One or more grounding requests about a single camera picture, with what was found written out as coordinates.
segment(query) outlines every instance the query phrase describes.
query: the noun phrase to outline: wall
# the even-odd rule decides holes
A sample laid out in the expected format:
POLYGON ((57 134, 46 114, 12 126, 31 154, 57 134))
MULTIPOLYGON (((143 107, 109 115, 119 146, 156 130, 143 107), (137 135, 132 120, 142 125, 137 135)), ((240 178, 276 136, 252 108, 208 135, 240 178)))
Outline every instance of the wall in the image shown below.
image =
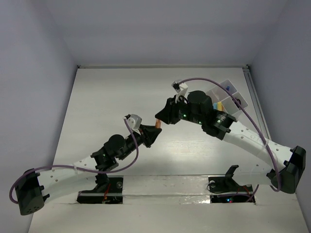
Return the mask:
POLYGON ((290 0, 255 57, 251 71, 273 140, 307 150, 307 168, 297 189, 311 227, 311 1, 290 0))
POLYGON ((245 65, 287 0, 45 0, 80 65, 245 65))
POLYGON ((15 179, 52 163, 76 64, 46 5, 0 1, 0 226, 28 232, 31 216, 9 201, 15 179))

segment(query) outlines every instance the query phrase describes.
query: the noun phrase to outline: white table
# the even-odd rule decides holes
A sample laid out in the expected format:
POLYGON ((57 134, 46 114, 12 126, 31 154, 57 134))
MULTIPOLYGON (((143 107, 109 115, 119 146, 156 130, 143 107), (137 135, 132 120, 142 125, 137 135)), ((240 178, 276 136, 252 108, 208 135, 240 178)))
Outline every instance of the white table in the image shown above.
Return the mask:
MULTIPOLYGON (((219 83, 230 79, 248 102, 248 113, 258 123, 251 98, 254 93, 250 92, 241 68, 79 69, 54 164, 68 164, 91 155, 113 134, 127 136, 124 115, 137 114, 143 124, 154 125, 155 113, 175 94, 172 82, 189 77, 206 77, 219 83)), ((188 85, 190 91, 207 91, 212 87, 204 81, 188 85)), ((245 116, 239 120, 254 129, 245 116)), ((179 122, 162 124, 162 128, 150 149, 139 148, 139 159, 131 168, 114 174, 123 175, 124 184, 130 181, 128 192, 152 193, 164 182, 162 176, 169 176, 177 179, 174 183, 179 183, 182 193, 187 195, 190 191, 181 184, 179 175, 187 175, 190 180, 198 175, 224 174, 235 164, 240 166, 237 172, 271 169, 242 149, 206 135, 198 125, 179 122), (152 191, 147 185, 143 187, 141 180, 146 184, 160 182, 152 191)), ((132 153, 120 161, 119 168, 129 164, 134 156, 132 153)), ((204 185, 198 182, 199 197, 209 195, 202 189, 204 185)), ((274 193, 264 185, 256 194, 256 205, 183 204, 180 200, 167 201, 163 196, 157 196, 156 201, 129 199, 121 205, 71 204, 75 197, 72 194, 59 198, 34 214, 29 232, 308 232, 296 196, 274 193)))

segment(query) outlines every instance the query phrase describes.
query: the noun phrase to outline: gray wall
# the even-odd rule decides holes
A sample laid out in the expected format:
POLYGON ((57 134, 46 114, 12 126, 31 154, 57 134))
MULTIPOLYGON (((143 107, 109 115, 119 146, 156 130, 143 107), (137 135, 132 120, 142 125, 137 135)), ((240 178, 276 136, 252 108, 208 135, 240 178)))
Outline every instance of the gray wall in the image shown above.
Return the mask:
POLYGON ((244 65, 287 0, 44 1, 80 65, 244 65))
POLYGON ((311 1, 290 0, 251 65, 273 140, 307 150, 297 196, 311 227, 311 1))
POLYGON ((28 231, 8 191, 22 171, 51 164, 76 65, 41 1, 0 1, 0 226, 28 231))

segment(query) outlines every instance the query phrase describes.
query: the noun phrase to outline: robotic arm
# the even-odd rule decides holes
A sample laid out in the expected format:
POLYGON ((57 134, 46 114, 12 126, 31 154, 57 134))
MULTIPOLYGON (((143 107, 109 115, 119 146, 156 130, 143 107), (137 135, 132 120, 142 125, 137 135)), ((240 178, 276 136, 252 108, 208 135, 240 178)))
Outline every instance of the robotic arm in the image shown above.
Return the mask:
MULTIPOLYGON (((175 82, 172 86, 177 94, 173 98, 168 98, 164 109, 155 115, 158 120, 166 124, 176 124, 180 120, 199 124, 208 135, 234 144, 275 168, 270 154, 266 150, 266 146, 269 145, 276 167, 280 171, 280 190, 285 193, 295 192, 305 169, 306 151, 303 148, 297 146, 291 149, 269 139, 266 139, 267 144, 264 145, 258 133, 243 126, 233 116, 214 110, 211 98, 204 92, 193 91, 186 98, 188 87, 185 83, 175 82)), ((124 121, 133 133, 126 138, 119 134, 111 136, 104 143, 104 146, 91 156, 71 165, 56 166, 56 169, 53 168, 40 173, 36 171, 46 167, 26 171, 10 190, 10 198, 14 203, 19 204, 21 215, 36 212, 44 204, 55 198, 78 192, 85 187, 85 184, 90 182, 97 184, 91 192, 105 191, 109 184, 107 173, 124 170, 135 162, 134 160, 125 168, 113 170, 118 166, 116 159, 125 159, 131 152, 138 149, 141 144, 149 148, 162 131, 155 126, 142 125, 142 120, 137 115, 128 115, 124 121), (14 188, 17 201, 11 196, 14 188)), ((239 180, 238 176, 233 178, 237 167, 238 165, 231 166, 224 176, 209 176, 210 191, 231 192, 242 183, 243 185, 250 183, 262 184, 250 180, 252 177, 249 177, 246 181, 239 180)), ((265 183, 268 181, 274 187, 278 187, 277 175, 274 169, 265 174, 264 178, 265 183)))

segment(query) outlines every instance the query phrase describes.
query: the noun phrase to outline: orange object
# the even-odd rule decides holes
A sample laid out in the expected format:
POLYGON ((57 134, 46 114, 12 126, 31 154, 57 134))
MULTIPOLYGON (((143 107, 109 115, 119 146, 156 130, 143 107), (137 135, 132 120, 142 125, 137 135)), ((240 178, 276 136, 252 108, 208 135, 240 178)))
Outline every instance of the orange object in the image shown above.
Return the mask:
POLYGON ((155 128, 156 129, 161 129, 161 121, 159 119, 155 120, 155 128))

